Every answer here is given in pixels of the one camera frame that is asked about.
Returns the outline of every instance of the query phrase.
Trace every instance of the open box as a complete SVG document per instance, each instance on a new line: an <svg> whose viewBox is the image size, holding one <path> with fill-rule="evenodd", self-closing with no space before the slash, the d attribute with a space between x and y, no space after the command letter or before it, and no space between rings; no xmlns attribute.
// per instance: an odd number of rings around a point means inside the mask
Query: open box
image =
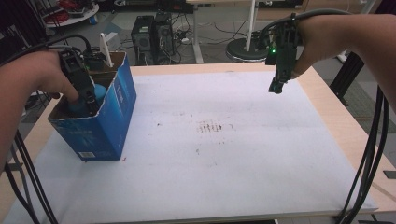
<svg viewBox="0 0 396 224"><path fill-rule="evenodd" d="M91 73L96 84L107 88L105 99L93 117L73 118L63 97L48 120L83 161L115 161L121 157L136 91L125 52L111 52L112 68Z"/></svg>

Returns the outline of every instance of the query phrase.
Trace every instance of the computer tower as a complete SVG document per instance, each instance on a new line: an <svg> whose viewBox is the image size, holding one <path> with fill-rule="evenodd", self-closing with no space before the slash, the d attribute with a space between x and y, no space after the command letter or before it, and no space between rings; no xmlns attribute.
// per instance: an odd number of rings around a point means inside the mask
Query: computer tower
<svg viewBox="0 0 396 224"><path fill-rule="evenodd" d="M136 65L154 65L158 58L158 40L154 16L138 16L131 32Z"/></svg>
<svg viewBox="0 0 396 224"><path fill-rule="evenodd" d="M175 55L175 42L172 29L172 14L169 12L158 12L155 16L155 29L159 42L160 54Z"/></svg>

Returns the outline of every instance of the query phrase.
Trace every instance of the white table surface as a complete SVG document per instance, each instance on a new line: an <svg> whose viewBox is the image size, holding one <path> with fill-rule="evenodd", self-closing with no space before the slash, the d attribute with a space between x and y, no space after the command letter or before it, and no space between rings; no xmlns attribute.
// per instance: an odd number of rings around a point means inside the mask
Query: white table surface
<svg viewBox="0 0 396 224"><path fill-rule="evenodd" d="M120 161L80 161L57 133L37 156L58 221L338 214L355 171L298 82L267 93L273 76L134 77L138 96ZM371 198L363 205L375 208ZM28 220L14 203L5 223Z"/></svg>

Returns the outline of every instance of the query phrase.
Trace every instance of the cardboard box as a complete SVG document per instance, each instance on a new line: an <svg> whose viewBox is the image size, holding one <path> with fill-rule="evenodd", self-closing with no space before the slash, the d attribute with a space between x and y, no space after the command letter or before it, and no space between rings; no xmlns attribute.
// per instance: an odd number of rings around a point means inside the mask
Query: cardboard box
<svg viewBox="0 0 396 224"><path fill-rule="evenodd" d="M113 68L92 74L107 88L94 117L72 118L62 98L49 114L49 122L83 161L116 161L121 157L136 91L125 52L112 52Z"/></svg>

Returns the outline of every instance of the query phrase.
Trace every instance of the human arm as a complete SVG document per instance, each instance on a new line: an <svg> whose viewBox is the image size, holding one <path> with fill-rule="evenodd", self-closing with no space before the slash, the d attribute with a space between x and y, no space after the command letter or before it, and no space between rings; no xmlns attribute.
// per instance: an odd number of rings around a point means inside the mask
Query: human arm
<svg viewBox="0 0 396 224"><path fill-rule="evenodd" d="M372 72L396 111L396 16L316 16L298 24L304 51L294 67L295 76L313 63L350 49Z"/></svg>
<svg viewBox="0 0 396 224"><path fill-rule="evenodd" d="M56 51L27 54L0 67L0 172L18 128L22 110L34 91L60 92L70 102L78 93L60 68Z"/></svg>

